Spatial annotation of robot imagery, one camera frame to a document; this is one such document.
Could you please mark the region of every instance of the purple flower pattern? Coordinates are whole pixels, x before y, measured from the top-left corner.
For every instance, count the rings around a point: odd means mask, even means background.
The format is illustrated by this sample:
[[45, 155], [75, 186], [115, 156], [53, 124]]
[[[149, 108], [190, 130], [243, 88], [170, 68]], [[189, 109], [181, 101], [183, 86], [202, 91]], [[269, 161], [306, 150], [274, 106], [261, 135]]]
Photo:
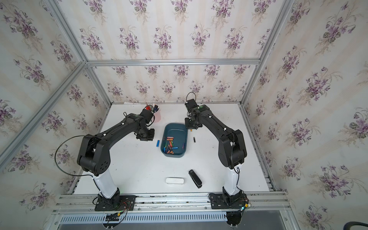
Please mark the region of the purple flower pattern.
[[281, 133], [279, 132], [280, 125], [277, 122], [270, 124], [268, 127], [267, 134], [265, 135], [266, 140], [265, 142], [271, 143], [272, 140], [278, 141], [280, 139]]
[[309, 0], [298, 0], [293, 3], [291, 8], [291, 16], [287, 21], [286, 29], [288, 32], [286, 34], [290, 34], [295, 30], [295, 26], [298, 21], [304, 15], [308, 15], [311, 8], [309, 7], [311, 2]]
[[184, 81], [186, 79], [189, 71], [189, 66], [174, 66], [173, 71], [176, 73], [175, 79], [178, 80], [178, 82], [180, 83], [180, 81]]
[[133, 98], [132, 96], [126, 96], [125, 101], [126, 102], [131, 102], [131, 103], [138, 103], [137, 98]]
[[108, 83], [107, 84], [107, 91], [109, 93], [112, 94], [112, 98], [117, 100], [117, 101], [121, 101], [122, 100], [122, 95], [123, 92], [121, 90], [121, 88], [119, 87], [119, 83], [118, 82], [114, 82], [114, 83]]
[[280, 66], [279, 75], [277, 78], [280, 80], [283, 80], [284, 78], [287, 79], [286, 75], [291, 75], [293, 70], [297, 68], [301, 55], [306, 53], [307, 52], [304, 50], [304, 48], [298, 49], [298, 47], [293, 46], [292, 51], [287, 52], [286, 56], [282, 58], [284, 64]]
[[74, 116], [74, 118], [72, 119], [75, 129], [76, 130], [84, 130], [86, 133], [90, 132], [90, 128], [89, 125], [86, 122], [85, 119], [86, 115], [84, 114], [79, 114], [78, 116]]
[[199, 95], [203, 87], [204, 87], [203, 84], [198, 80], [192, 80], [189, 89], [191, 90], [191, 92], [195, 93], [196, 95]]
[[29, 146], [24, 144], [18, 154], [16, 154], [5, 167], [8, 172], [14, 172], [17, 169], [23, 173], [32, 173], [34, 168], [39, 169], [40, 160], [39, 157], [31, 157], [29, 155]]
[[256, 25], [262, 22], [265, 18], [267, 8], [274, 2], [276, 2], [276, 0], [254, 0], [253, 3], [256, 8], [254, 9], [254, 13], [252, 13], [252, 21], [257, 20], [255, 23]]
[[234, 65], [234, 78], [236, 78], [236, 80], [242, 78], [244, 75], [244, 71], [246, 69], [249, 69], [250, 67], [251, 65]]
[[105, 54], [102, 52], [102, 41], [100, 38], [95, 35], [95, 27], [89, 26], [87, 30], [79, 29], [82, 33], [81, 40], [83, 45], [89, 46], [89, 53], [93, 55], [96, 59], [102, 59], [102, 55]]
[[333, 78], [341, 78], [338, 72], [333, 72], [328, 74], [328, 69], [323, 67], [320, 73], [313, 73], [312, 77], [308, 78], [306, 81], [308, 87], [302, 88], [298, 93], [300, 95], [298, 103], [302, 105], [311, 105], [311, 99], [318, 101], [319, 97], [322, 95], [327, 95], [327, 91], [330, 90], [331, 82]]
[[57, 138], [60, 138], [60, 135], [65, 137], [65, 133], [67, 132], [66, 124], [63, 124], [64, 119], [60, 117], [60, 113], [56, 111], [52, 111], [49, 113], [43, 123], [41, 123], [41, 128], [44, 128], [46, 132], [53, 131], [54, 135]]
[[270, 82], [270, 77], [271, 75], [269, 74], [269, 69], [266, 66], [265, 69], [259, 75], [259, 80], [257, 83], [258, 90], [261, 90], [266, 83]]
[[70, 48], [60, 41], [60, 37], [61, 35], [58, 35], [55, 41], [51, 41], [50, 43], [54, 47], [54, 54], [56, 55], [57, 60], [63, 60], [64, 67], [71, 71], [75, 67], [75, 61], [72, 60], [73, 55], [70, 52]]
[[96, 120], [93, 121], [93, 124], [95, 124], [96, 129], [100, 128], [102, 123], [102, 117], [98, 117]]
[[268, 167], [271, 168], [272, 164], [276, 164], [276, 160], [274, 157], [272, 157], [271, 151], [265, 152], [264, 156], [265, 156]]
[[216, 30], [221, 29], [226, 18], [230, 17], [230, 10], [234, 7], [234, 0], [213, 0], [212, 10], [216, 10], [216, 14], [212, 17], [212, 25], [215, 25]]
[[149, 78], [152, 77], [153, 80], [157, 78], [157, 70], [160, 66], [145, 66], [144, 68], [147, 70]]
[[160, 87], [163, 90], [163, 93], [169, 98], [172, 96], [173, 90], [175, 89], [175, 85], [168, 80], [162, 81], [162, 85]]
[[299, 214], [303, 217], [303, 220], [300, 220], [300, 222], [304, 227], [312, 227], [317, 230], [333, 230], [330, 224], [332, 218], [327, 215], [327, 208], [324, 206], [318, 208], [311, 202], [308, 211], [303, 209]]
[[226, 89], [230, 88], [230, 85], [225, 80], [219, 80], [219, 83], [215, 85], [216, 88], [216, 94], [219, 97], [222, 97], [226, 91]]
[[346, 2], [334, 16], [328, 17], [328, 22], [326, 24], [327, 32], [323, 34], [322, 37], [319, 37], [319, 43], [316, 45], [321, 49], [318, 54], [324, 54], [326, 51], [329, 51], [330, 46], [334, 46], [334, 41], [341, 37], [344, 33], [351, 33], [356, 25], [352, 25], [352, 22], [357, 20], [358, 15], [354, 15], [353, 12], [357, 9], [355, 7], [355, 3], [352, 6], [348, 5]]
[[24, 194], [23, 200], [19, 202], [20, 205], [26, 206], [26, 213], [35, 210], [37, 207], [41, 209], [48, 207], [49, 202], [55, 200], [54, 192], [47, 192], [45, 189], [46, 183], [41, 183], [40, 185], [37, 185], [37, 183], [34, 185], [33, 190]]
[[17, 111], [12, 107], [8, 107], [9, 102], [0, 99], [0, 133], [5, 137], [9, 136], [9, 132], [17, 133], [23, 126], [23, 123], [20, 122], [22, 116], [14, 116]]
[[227, 47], [224, 49], [224, 54], [226, 54], [227, 58], [232, 58], [234, 54], [236, 54], [236, 50], [240, 49], [240, 44], [243, 43], [243, 35], [241, 34], [242, 31], [244, 31], [246, 27], [241, 26], [239, 29], [231, 28], [230, 34], [226, 36], [226, 39], [224, 41], [224, 44], [227, 45]]
[[311, 121], [306, 118], [304, 121], [297, 121], [296, 124], [293, 124], [294, 131], [289, 131], [286, 133], [288, 135], [285, 142], [288, 142], [289, 146], [296, 147], [296, 144], [299, 146], [302, 146], [303, 143], [309, 142], [309, 140], [312, 139], [312, 133], [313, 131], [316, 133], [321, 132], [317, 129], [318, 126], [311, 125]]
[[186, 10], [187, 10], [189, 1], [192, 1], [192, 0], [171, 0], [171, 4], [175, 6], [174, 8], [175, 19], [180, 20], [180, 24], [185, 22], [187, 18], [185, 14], [186, 14]]
[[129, 0], [130, 4], [134, 5], [135, 15], [137, 20], [142, 19], [144, 25], [148, 19], [147, 3], [151, 0]]
[[152, 100], [154, 102], [165, 102], [165, 100], [163, 98], [161, 98], [160, 96], [152, 96]]
[[321, 166], [321, 170], [323, 175], [315, 173], [309, 176], [314, 179], [309, 185], [316, 187], [314, 191], [318, 194], [322, 193], [324, 198], [328, 193], [331, 198], [339, 196], [346, 199], [346, 196], [351, 194], [354, 184], [359, 187], [360, 191], [364, 190], [368, 193], [361, 180], [348, 177], [349, 170], [345, 165], [340, 166], [338, 170], [333, 165]]
[[127, 66], [113, 66], [111, 68], [115, 71], [118, 78], [127, 79], [128, 76], [125, 73], [125, 69], [128, 68]]
[[257, 108], [255, 110], [255, 118], [258, 119], [260, 115], [265, 115], [266, 107], [263, 99], [260, 102], [257, 102]]
[[219, 74], [220, 66], [218, 65], [206, 65], [205, 70], [207, 74], [205, 75], [205, 80], [207, 80], [207, 83], [212, 82], [214, 79], [216, 79], [215, 76]]
[[271, 31], [271, 29], [267, 29], [266, 34], [262, 35], [261, 39], [257, 43], [258, 45], [261, 45], [261, 47], [257, 49], [257, 51], [255, 52], [255, 55], [259, 56], [262, 53], [270, 31]]
[[212, 97], [213, 96], [203, 97], [202, 102], [213, 102]]
[[79, 89], [79, 86], [77, 86], [76, 84], [71, 85], [70, 87], [70, 91], [67, 92], [67, 95], [69, 97], [70, 101], [75, 101], [75, 104], [79, 107], [81, 106], [82, 108], [84, 107], [85, 103], [84, 103], [84, 97], [82, 97], [82, 92]]
[[253, 126], [253, 133], [255, 135], [255, 137], [260, 140], [261, 139], [261, 136], [262, 136], [262, 133], [261, 133], [261, 126], [258, 124], [258, 125], [255, 125]]
[[225, 99], [224, 102], [236, 102], [238, 101], [237, 98], [234, 98], [232, 95], [228, 95]]
[[15, 65], [21, 69], [20, 77], [32, 80], [37, 87], [40, 87], [43, 91], [45, 89], [51, 90], [51, 82], [47, 76], [42, 72], [42, 63], [33, 58], [25, 59], [19, 57], [19, 60], [13, 60]]
[[101, 104], [98, 100], [98, 94], [97, 93], [89, 93], [88, 99], [89, 99], [90, 105], [94, 106], [98, 111], [101, 110]]
[[26, 12], [19, 10], [11, 1], [7, 4], [0, 2], [0, 10], [4, 11], [5, 15], [3, 19], [6, 23], [9, 23], [11, 32], [21, 33], [23, 36], [22, 41], [27, 45], [28, 49], [32, 50], [34, 48], [38, 52], [43, 49], [43, 45], [41, 44], [42, 38], [36, 36], [38, 30], [33, 25], [33, 19]]
[[297, 181], [300, 180], [302, 172], [300, 171], [301, 163], [298, 158], [287, 157], [286, 164], [281, 167], [283, 179], [288, 179], [289, 177], [295, 177]]
[[144, 98], [146, 98], [149, 85], [147, 83], [143, 83], [142, 81], [136, 81], [135, 83], [135, 89], [138, 90], [141, 96], [144, 96]]
[[[72, 171], [71, 174], [75, 175], [77, 172], [76, 171]], [[64, 188], [64, 193], [65, 194], [71, 194], [73, 191], [71, 190], [75, 179], [77, 177], [76, 176], [67, 176], [65, 178], [62, 179], [61, 183], [59, 184], [60, 187]]]
[[102, 1], [106, 0], [83, 0], [83, 2], [89, 6], [91, 10], [91, 14], [93, 15], [95, 21], [99, 19], [101, 21], [101, 25], [106, 22], [105, 13], [102, 12]]
[[292, 99], [289, 97], [290, 90], [287, 90], [284, 88], [281, 92], [277, 92], [276, 101], [273, 103], [273, 108], [275, 110], [273, 113], [279, 113], [279, 111], [282, 108], [288, 108], [290, 106], [289, 102], [292, 101]]
[[357, 140], [359, 140], [362, 144], [363, 139], [368, 136], [368, 108], [356, 108], [359, 109], [359, 112], [354, 113], [353, 119], [355, 122], [351, 122], [349, 126], [344, 124], [344, 129], [339, 132], [345, 135], [345, 138], [340, 140], [347, 146], [353, 144], [357, 147]]
[[120, 28], [120, 44], [125, 45], [125, 53], [130, 56], [131, 59], [137, 58], [137, 50], [139, 49], [138, 38], [134, 35], [133, 30], [135, 27], [128, 27], [127, 29]]
[[157, 27], [156, 32], [153, 40], [154, 44], [159, 45], [159, 47], [156, 49], [157, 55], [160, 55], [162, 59], [167, 58], [169, 52], [169, 49], [171, 49], [171, 43], [173, 40], [171, 39], [171, 36], [168, 32], [168, 30], [171, 28], [171, 26], [164, 26], [163, 29]]
[[194, 32], [190, 34], [192, 36], [192, 40], [194, 41], [194, 51], [198, 54], [202, 53], [205, 49], [206, 39], [209, 38], [210, 33], [208, 32], [210, 28], [204, 28], [201, 24], [199, 25], [199, 29], [197, 24], [194, 26]]
[[[56, 149], [54, 149], [52, 154], [49, 154], [51, 159], [55, 158]], [[70, 163], [74, 162], [74, 157], [70, 155], [68, 151], [68, 145], [64, 145], [62, 149], [59, 149], [56, 153], [56, 162], [57, 164], [63, 163], [65, 166], [70, 166]]]

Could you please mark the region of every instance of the black mount plate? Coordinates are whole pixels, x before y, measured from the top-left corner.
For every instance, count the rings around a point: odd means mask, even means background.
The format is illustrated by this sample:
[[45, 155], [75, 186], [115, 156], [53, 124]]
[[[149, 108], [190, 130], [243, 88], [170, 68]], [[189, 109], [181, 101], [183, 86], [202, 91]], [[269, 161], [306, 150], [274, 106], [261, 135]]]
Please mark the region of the black mount plate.
[[128, 209], [128, 211], [132, 211], [133, 207], [134, 207], [134, 203], [135, 203], [135, 198], [136, 198], [136, 196], [134, 196], [134, 195], [131, 195], [131, 196], [122, 196], [122, 195], [120, 195], [120, 203], [122, 203], [122, 204], [120, 205], [120, 207], [118, 209], [114, 209], [114, 210], [109, 209], [109, 208], [111, 208], [111, 206], [106, 205], [100, 198], [98, 198], [97, 203], [96, 203], [97, 205], [95, 206], [95, 211], [121, 211], [121, 210], [124, 210], [125, 205], [123, 204], [123, 202], [126, 202], [126, 201], [131, 202], [130, 208]]
[[[225, 202], [222, 198], [222, 193], [211, 193], [209, 195], [210, 201], [211, 201], [211, 208], [212, 209], [241, 209], [241, 207], [244, 206], [244, 201], [235, 202], [232, 206], [226, 206]], [[240, 200], [246, 199], [247, 196], [243, 194], [240, 198]]]

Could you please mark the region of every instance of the white tabletop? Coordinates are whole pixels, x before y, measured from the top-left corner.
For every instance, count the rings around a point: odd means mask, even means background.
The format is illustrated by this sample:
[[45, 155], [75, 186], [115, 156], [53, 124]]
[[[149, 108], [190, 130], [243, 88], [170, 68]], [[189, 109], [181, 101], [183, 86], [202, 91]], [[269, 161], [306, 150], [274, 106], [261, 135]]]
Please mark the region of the white tabletop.
[[[187, 109], [183, 104], [162, 104], [159, 107], [159, 114], [155, 113], [158, 121], [151, 126], [155, 129], [153, 141], [139, 141], [130, 133], [110, 149], [109, 169], [120, 193], [222, 192], [228, 169], [217, 155], [216, 137], [205, 126], [192, 132], [188, 130], [187, 149], [183, 157], [165, 156], [156, 147], [157, 140], [161, 142], [168, 123], [184, 123]], [[225, 125], [243, 132], [247, 157], [241, 168], [239, 187], [245, 192], [269, 191], [238, 104], [208, 104], [208, 107]], [[112, 105], [102, 130], [120, 122], [124, 118], [123, 112], [140, 114], [143, 108], [144, 105]], [[202, 181], [203, 186], [199, 189], [188, 174], [191, 169]], [[167, 177], [182, 177], [184, 185], [168, 185], [165, 182]], [[91, 177], [81, 177], [74, 194], [97, 192]]]

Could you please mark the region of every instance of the floral wallpaper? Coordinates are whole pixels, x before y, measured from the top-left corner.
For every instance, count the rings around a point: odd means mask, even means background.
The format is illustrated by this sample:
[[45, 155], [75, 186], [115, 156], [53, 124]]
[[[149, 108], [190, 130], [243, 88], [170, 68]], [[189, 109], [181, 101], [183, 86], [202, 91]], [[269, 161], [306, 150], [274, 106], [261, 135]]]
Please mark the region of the floral wallpaper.
[[367, 222], [367, 8], [296, 0], [245, 103], [301, 229]]
[[[2, 100], [2, 127], [17, 125], [20, 118], [11, 103]], [[59, 144], [75, 135], [98, 132], [106, 107], [84, 74], [70, 85], [57, 105], [39, 124], [19, 152], [0, 172], [0, 203], [7, 206], [0, 212], [1, 229], [32, 227], [43, 229], [61, 194], [70, 194], [76, 182], [56, 167], [55, 151]], [[56, 163], [66, 172], [79, 173], [77, 165], [82, 138], [65, 143], [56, 153]], [[17, 222], [16, 215], [23, 220]]]
[[[88, 59], [110, 60], [259, 57], [283, 1], [58, 3]], [[290, 29], [309, 12], [310, 2], [301, 4]]]
[[2, 152], [77, 60], [43, 1], [1, 0], [0, 14]]
[[[94, 71], [113, 102], [185, 102], [188, 92], [194, 92], [198, 102], [236, 102], [241, 100], [254, 68], [255, 65], [114, 66], [97, 67]], [[72, 90], [76, 92], [77, 88], [72, 86]]]

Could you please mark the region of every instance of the wire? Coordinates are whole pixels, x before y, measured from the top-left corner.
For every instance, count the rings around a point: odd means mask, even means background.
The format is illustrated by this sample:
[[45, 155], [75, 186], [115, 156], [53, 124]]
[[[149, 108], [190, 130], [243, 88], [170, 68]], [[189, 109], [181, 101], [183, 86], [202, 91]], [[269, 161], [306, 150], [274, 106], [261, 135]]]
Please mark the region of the wire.
[[83, 177], [83, 176], [91, 176], [91, 177], [93, 177], [93, 176], [92, 176], [92, 175], [90, 175], [90, 174], [85, 174], [85, 175], [73, 175], [73, 174], [67, 173], [66, 171], [62, 170], [62, 169], [59, 167], [59, 165], [57, 164], [57, 162], [56, 162], [56, 154], [57, 154], [57, 151], [59, 151], [60, 147], [61, 147], [62, 145], [64, 145], [64, 143], [65, 143], [65, 142], [67, 142], [67, 141], [69, 141], [70, 139], [73, 139], [73, 138], [75, 138], [75, 137], [90, 137], [90, 136], [86, 136], [86, 135], [78, 135], [78, 136], [71, 137], [71, 138], [67, 139], [66, 141], [64, 141], [63, 143], [61, 143], [61, 145], [59, 145], [59, 147], [58, 147], [58, 148], [56, 149], [56, 151], [55, 151], [55, 156], [54, 156], [55, 164], [56, 164], [56, 166], [58, 167], [58, 169], [60, 169], [60, 171], [62, 171], [63, 173], [65, 173], [65, 174], [67, 174], [67, 175], [74, 176], [74, 177]]
[[152, 121], [152, 123], [151, 123], [151, 124], [149, 124], [149, 125], [146, 125], [146, 126], [147, 126], [147, 127], [150, 127], [154, 122], [155, 122], [155, 116], [153, 115], [153, 121]]
[[188, 100], [188, 95], [189, 95], [190, 93], [193, 93], [193, 94], [194, 94], [194, 96], [195, 96], [195, 99], [194, 99], [194, 100], [197, 100], [197, 95], [196, 95], [194, 92], [189, 92], [189, 93], [187, 94], [187, 97], [185, 98], [185, 100]]
[[95, 198], [92, 200], [92, 204], [97, 205], [97, 204], [95, 204], [95, 200], [96, 200], [97, 198], [98, 198], [98, 197], [95, 197]]

